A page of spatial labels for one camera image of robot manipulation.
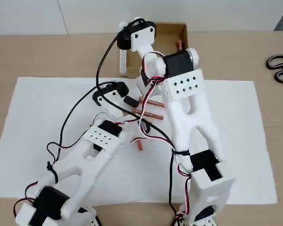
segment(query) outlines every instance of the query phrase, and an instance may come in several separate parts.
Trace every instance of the table surface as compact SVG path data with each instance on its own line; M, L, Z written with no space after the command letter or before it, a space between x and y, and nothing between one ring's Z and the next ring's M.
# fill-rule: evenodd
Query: table surface
M0 136L17 77L93 77L113 37L0 36ZM283 53L283 32L191 32L188 40L201 57L206 79L255 81L278 195L276 205L227 205L216 217L218 225L283 226L283 84L275 82L275 72L265 68L270 55ZM118 76L117 60L114 47L101 75ZM15 225L14 202L0 198L0 226ZM160 203L101 206L96 210L104 226L166 226L172 218L169 206Z

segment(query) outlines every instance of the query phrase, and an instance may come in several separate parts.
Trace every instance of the white plastic part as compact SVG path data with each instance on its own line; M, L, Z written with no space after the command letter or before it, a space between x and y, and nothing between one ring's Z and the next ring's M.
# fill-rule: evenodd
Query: white plastic part
M123 49L119 50L119 74L127 75L127 51Z
M204 169L191 174L190 213L184 217L187 222L197 223L196 216L208 206L214 208L215 214L224 208L234 177L225 162L216 164L216 167L222 178L214 181L210 180Z
M189 53L191 61L193 62L193 68L195 68L199 63L199 56L194 48L187 48L186 51Z
M106 138L108 138L108 136L111 138L111 140L108 138L103 145L97 143L103 147L100 152L91 152L91 150L93 150L93 142L98 140L95 139L95 137L94 139L91 137L91 135L97 134L95 131L100 132L98 139L102 138L102 140L104 140L105 136ZM92 126L67 157L53 165L59 180L63 180L74 174L80 176L80 183L76 192L65 202L61 209L62 219L70 220L79 210L83 199L90 194L95 181L108 163L113 159L114 152L118 145L120 145L118 137L115 137L98 127ZM40 192L44 186L53 186L54 184L55 179L52 172L47 171L37 184L37 192Z
M119 93L116 90L113 90L109 93L104 94L104 96L113 102L114 104L127 109L131 110L131 107L124 102L124 97L121 97ZM103 99L103 97L98 97L98 102L101 104L101 106L108 111L109 114L115 116L115 117L122 117L124 114L122 111L117 109L116 107L110 105L106 100Z
M156 75L163 76L166 74L166 64L162 58L157 57L153 61L153 67L155 68Z
M168 78L164 82L165 95L170 100L178 100L193 96L204 90L202 70L198 69Z
M142 46L154 43L155 28L150 26L131 34L131 51L135 52Z
M118 137L94 126L90 127L90 129L82 137L82 140L89 140L90 142L104 148L110 154L120 145L120 139Z
M28 203L23 203L20 211L16 216L16 224L20 226L28 226L35 212L35 207Z

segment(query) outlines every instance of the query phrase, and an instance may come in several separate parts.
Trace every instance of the black zip tie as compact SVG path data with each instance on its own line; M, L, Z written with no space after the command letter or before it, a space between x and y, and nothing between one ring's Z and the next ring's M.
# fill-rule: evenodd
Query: black zip tie
M191 155L190 152L189 152L189 150L182 151L182 152L177 152L177 151L173 151L173 150L172 150L172 153L173 153L173 154L182 155L182 156Z
M48 161L47 162L47 170L49 170L50 172L53 173L53 175L55 176L55 180L56 180L56 184L58 183L58 175L57 175L57 172L53 169L51 163Z

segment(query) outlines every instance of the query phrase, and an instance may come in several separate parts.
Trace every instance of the white paper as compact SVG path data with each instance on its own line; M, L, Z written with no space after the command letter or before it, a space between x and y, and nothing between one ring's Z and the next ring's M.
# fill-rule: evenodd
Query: white paper
M126 83L134 88L134 80ZM46 144L58 141L60 127L70 108L94 85L94 78L18 78L0 140L0 197L23 197L25 187L46 171L46 162L52 160ZM276 203L254 83L206 81L205 85L224 152L236 175L227 203ZM132 97L140 96L137 89L130 92ZM75 141L92 124L98 110L91 96L81 102L65 127L63 144ZM163 121L154 123L170 135L164 109L149 110L165 116ZM145 140L143 144L143 152L138 151L136 144L119 147L86 200L89 205L167 202L171 150L159 140ZM206 147L204 139L194 132L191 152ZM62 156L67 153L68 150L63 150ZM173 178L172 200L183 202L185 178L175 168ZM71 195L77 183L78 176L73 176L59 182L58 188Z

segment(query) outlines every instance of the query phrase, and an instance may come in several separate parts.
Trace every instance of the scissors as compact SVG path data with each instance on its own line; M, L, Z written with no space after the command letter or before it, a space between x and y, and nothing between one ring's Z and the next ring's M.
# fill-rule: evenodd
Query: scissors
M283 59L283 54L276 54L276 55L273 55L271 56L267 61L266 61L266 67L270 70L276 70L276 69L280 69L282 68L283 69L283 63L279 63L277 65L273 65L272 64L272 61L274 59ZM281 76L283 75L283 70L281 71L278 71L276 74L275 74L275 80L277 82L280 82L280 83L283 83L283 79L281 78Z

